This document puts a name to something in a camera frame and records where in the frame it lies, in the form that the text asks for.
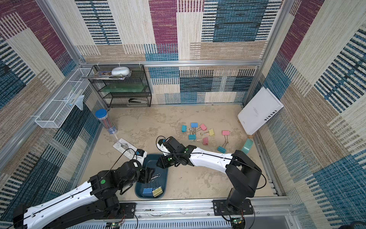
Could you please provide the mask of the white ruler package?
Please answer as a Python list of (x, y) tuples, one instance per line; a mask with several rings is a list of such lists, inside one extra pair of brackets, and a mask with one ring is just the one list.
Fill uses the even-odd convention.
[(134, 147), (129, 142), (127, 142), (126, 140), (124, 140), (123, 138), (120, 138), (113, 145), (113, 148), (115, 148), (117, 151), (119, 151), (121, 154), (123, 154), (128, 159), (137, 159), (137, 156), (135, 155), (137, 148)]

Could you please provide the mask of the blue binder clip front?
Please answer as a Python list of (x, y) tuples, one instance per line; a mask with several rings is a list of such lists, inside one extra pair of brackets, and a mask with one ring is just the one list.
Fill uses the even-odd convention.
[(153, 198), (153, 188), (144, 188), (142, 196), (145, 198)]

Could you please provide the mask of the teal plastic storage box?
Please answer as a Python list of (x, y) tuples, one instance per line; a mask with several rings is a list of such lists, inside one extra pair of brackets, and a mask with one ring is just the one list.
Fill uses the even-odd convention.
[[(149, 183), (142, 184), (136, 183), (135, 194), (137, 197), (142, 199), (160, 199), (164, 196), (167, 186), (168, 169), (162, 169), (156, 166), (156, 163), (161, 155), (160, 154), (148, 154), (144, 159), (143, 168), (154, 168), (155, 173)], [(142, 191), (144, 188), (156, 189), (162, 186), (164, 193), (157, 198), (145, 198), (142, 196)]]

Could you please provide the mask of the yellow binder clip front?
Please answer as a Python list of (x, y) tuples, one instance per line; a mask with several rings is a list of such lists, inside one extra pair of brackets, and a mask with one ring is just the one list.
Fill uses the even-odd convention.
[(163, 190), (162, 186), (159, 186), (158, 188), (152, 190), (152, 195), (154, 198), (159, 197), (163, 193), (164, 193), (164, 190)]

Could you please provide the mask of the mint green tape roll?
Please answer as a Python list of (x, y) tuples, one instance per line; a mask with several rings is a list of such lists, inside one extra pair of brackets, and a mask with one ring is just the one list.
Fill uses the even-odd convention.
[(242, 147), (241, 151), (247, 155), (249, 153), (250, 149), (252, 148), (253, 144), (254, 144), (253, 140), (248, 138), (245, 141), (245, 144)]

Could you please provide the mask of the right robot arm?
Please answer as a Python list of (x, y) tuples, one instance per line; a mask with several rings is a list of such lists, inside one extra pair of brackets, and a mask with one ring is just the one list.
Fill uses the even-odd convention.
[(259, 189), (262, 171), (241, 150), (236, 150), (232, 154), (215, 153), (193, 145), (184, 146), (172, 136), (167, 139), (157, 138), (156, 146), (164, 154), (157, 162), (159, 168), (189, 165), (226, 174), (233, 187), (223, 206), (231, 214), (241, 211), (245, 199), (253, 198)]

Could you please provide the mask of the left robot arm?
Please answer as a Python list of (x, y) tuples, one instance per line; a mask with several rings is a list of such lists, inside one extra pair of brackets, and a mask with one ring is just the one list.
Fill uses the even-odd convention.
[(75, 189), (43, 204), (20, 205), (13, 214), (15, 229), (65, 229), (91, 219), (112, 219), (122, 213), (116, 195), (132, 185), (148, 183), (155, 172), (132, 159), (117, 169), (103, 170)]

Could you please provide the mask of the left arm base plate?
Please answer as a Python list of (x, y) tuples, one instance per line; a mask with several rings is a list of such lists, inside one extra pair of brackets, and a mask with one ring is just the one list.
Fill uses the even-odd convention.
[(119, 219), (119, 220), (121, 220), (122, 218), (133, 219), (135, 209), (136, 209), (135, 202), (127, 202), (127, 203), (120, 202), (120, 208), (118, 210), (113, 210), (108, 213), (99, 214), (94, 219)]

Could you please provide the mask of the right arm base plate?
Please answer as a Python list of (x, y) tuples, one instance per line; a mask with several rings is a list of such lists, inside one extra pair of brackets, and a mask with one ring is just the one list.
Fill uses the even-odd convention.
[(245, 199), (240, 207), (228, 204), (223, 199), (214, 199), (212, 204), (215, 216), (254, 215), (253, 206), (249, 199)]

